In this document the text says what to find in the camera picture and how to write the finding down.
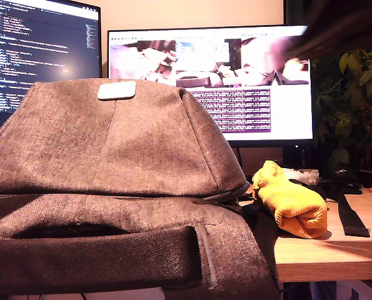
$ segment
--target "monitor bezel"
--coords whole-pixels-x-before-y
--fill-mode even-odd
[[[78,1],[72,1],[72,0],[47,0],[47,1],[54,2],[54,3],[63,3],[63,4],[70,4],[70,5],[73,5],[74,4],[74,5],[78,5],[78,6],[87,6],[89,8],[95,9],[97,11],[97,13],[98,13],[98,26],[99,26],[99,31],[98,31],[99,78],[102,78],[103,77],[103,45],[102,45],[103,35],[102,35],[102,24],[101,24],[101,7],[95,6],[95,5],[92,5],[92,4],[88,4],[88,3],[83,3],[83,2],[78,2]]]
[[[270,25],[251,25],[251,26],[207,26],[207,27],[179,27],[179,28],[151,28],[151,29],[110,29],[107,34],[107,60],[106,74],[109,77],[109,35],[111,33],[126,32],[126,31],[169,31],[169,30],[188,30],[188,29],[226,29],[226,28],[263,28],[263,27],[296,27],[304,25],[289,25],[289,24],[270,24]],[[313,97],[311,84],[311,128],[312,139],[259,139],[259,140],[228,140],[232,148],[279,148],[286,146],[311,146],[314,144],[314,128],[313,128]]]

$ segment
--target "computer monitor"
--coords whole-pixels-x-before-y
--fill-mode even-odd
[[[108,31],[108,74],[187,89],[234,147],[309,143],[309,61],[281,62],[282,49],[305,30],[256,26]]]
[[[0,127],[34,82],[100,77],[99,7],[0,0]]]

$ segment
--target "yellow sock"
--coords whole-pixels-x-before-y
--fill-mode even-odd
[[[273,161],[266,161],[253,178],[254,197],[271,211],[281,229],[296,236],[314,239],[328,227],[327,208],[316,192],[294,184]]]

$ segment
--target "desk surface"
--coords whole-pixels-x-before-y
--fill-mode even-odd
[[[281,282],[372,279],[372,194],[346,195],[370,238],[345,236],[338,203],[328,201],[328,232],[320,239],[282,235],[274,253]]]

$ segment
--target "black strap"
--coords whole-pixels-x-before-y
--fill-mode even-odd
[[[343,190],[338,185],[335,185],[331,182],[323,182],[319,186],[309,186],[295,179],[290,179],[290,181],[292,183],[302,184],[303,186],[312,189],[320,194],[323,199],[330,198],[338,202],[338,214],[340,216],[341,223],[343,224],[344,234],[346,236],[361,236],[364,238],[370,238],[370,229],[365,227],[358,214],[348,204]]]
[[[336,186],[323,185],[323,190],[329,198],[338,202],[338,214],[346,236],[361,236],[370,238],[370,230],[365,227],[358,214],[348,204],[342,190]]]

